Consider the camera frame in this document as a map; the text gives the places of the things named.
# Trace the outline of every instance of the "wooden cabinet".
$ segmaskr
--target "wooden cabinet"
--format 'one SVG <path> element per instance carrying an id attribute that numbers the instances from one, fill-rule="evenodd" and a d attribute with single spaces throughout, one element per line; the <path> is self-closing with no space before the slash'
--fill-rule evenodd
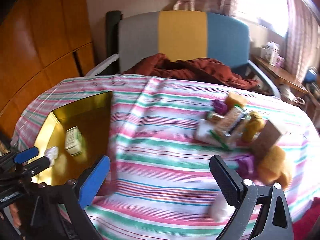
<path id="1" fill-rule="evenodd" d="M 79 60 L 80 68 L 82 70 L 82 74 L 86 75 L 91 69 L 94 68 L 94 59 L 93 59 L 93 47 L 92 43 L 85 45 L 79 48 L 76 51 L 76 55 Z"/>
<path id="2" fill-rule="evenodd" d="M 70 51 L 61 0 L 30 0 L 30 20 L 44 66 Z"/>
<path id="3" fill-rule="evenodd" d="M 13 135 L 14 127 L 18 119 L 20 118 L 21 113 L 19 112 L 17 106 L 10 100 L 9 103 L 0 113 L 0 124 L 1 131 L 5 136 L 10 138 Z"/>
<path id="4" fill-rule="evenodd" d="M 73 58 L 73 54 L 69 53 L 59 58 L 45 68 L 51 86 L 55 86 L 66 78 L 78 77 L 79 72 Z"/>
<path id="5" fill-rule="evenodd" d="M 0 130 L 10 138 L 37 96 L 94 65 L 86 0 L 17 0 L 0 26 Z"/>
<path id="6" fill-rule="evenodd" d="M 12 98 L 42 70 L 29 19 L 28 0 L 18 0 L 0 26 L 0 88 Z"/>
<path id="7" fill-rule="evenodd" d="M 72 50 L 91 42 L 85 0 L 62 0 L 66 33 Z"/>
<path id="8" fill-rule="evenodd" d="M 52 86 L 49 84 L 49 80 L 43 71 L 31 78 L 13 98 L 19 113 L 22 113 L 37 96 L 51 87 Z"/>

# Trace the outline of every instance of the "red fabric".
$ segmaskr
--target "red fabric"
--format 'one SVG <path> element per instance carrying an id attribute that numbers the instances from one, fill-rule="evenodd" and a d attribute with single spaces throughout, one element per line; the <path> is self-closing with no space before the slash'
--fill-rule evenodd
<path id="1" fill-rule="evenodd" d="M 243 79 L 240 75 L 232 73 L 230 67 L 212 58 L 171 62 L 163 53 L 144 58 L 124 74 L 222 84 L 245 90 L 250 90 L 258 84 L 257 80 Z"/>
<path id="2" fill-rule="evenodd" d="M 310 209 L 303 217 L 293 223 L 294 240 L 304 240 L 320 216 L 320 198 L 314 198 Z"/>

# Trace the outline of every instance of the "wooden table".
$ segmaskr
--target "wooden table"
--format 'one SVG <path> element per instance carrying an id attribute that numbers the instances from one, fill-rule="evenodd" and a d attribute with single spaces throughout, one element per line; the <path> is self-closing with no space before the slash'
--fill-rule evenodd
<path id="1" fill-rule="evenodd" d="M 306 88 L 301 83 L 298 83 L 295 80 L 295 77 L 293 77 L 283 68 L 272 66 L 263 58 L 254 55 L 252 55 L 251 58 L 253 63 L 261 68 L 262 71 L 264 71 L 266 74 L 269 74 L 269 76 L 271 75 L 271 77 L 274 79 L 273 82 L 275 85 L 286 84 L 304 94 L 308 93 Z"/>

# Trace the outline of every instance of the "striped bedsheet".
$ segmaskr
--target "striped bedsheet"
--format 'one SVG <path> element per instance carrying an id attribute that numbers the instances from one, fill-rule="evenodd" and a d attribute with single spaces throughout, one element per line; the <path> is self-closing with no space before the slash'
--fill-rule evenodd
<path id="1" fill-rule="evenodd" d="M 207 215 L 219 191 L 209 171 L 215 154 L 248 152 L 245 145 L 228 155 L 194 139 L 200 119 L 212 110 L 212 99 L 230 91 L 248 99 L 247 111 L 265 119 L 276 116 L 287 125 L 281 146 L 295 163 L 285 191 L 293 221 L 319 195 L 320 139 L 307 115 L 281 100 L 244 90 L 190 81 L 116 75 L 66 79 L 40 95 L 22 113 L 13 143 L 32 147 L 47 114 L 67 103 L 112 90 L 110 141 L 116 155 L 117 190 L 96 197 L 86 212 L 105 239 L 215 239 L 227 221 Z M 253 214 L 243 235 L 252 230 Z"/>

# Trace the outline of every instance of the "chair backrest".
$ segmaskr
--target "chair backrest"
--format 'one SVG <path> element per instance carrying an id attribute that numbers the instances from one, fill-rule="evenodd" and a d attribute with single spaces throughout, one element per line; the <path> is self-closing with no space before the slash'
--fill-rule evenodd
<path id="1" fill-rule="evenodd" d="M 150 12 L 119 24 L 120 71 L 158 52 L 171 61 L 215 58 L 231 68 L 249 58 L 249 28 L 229 16 L 197 11 Z"/>

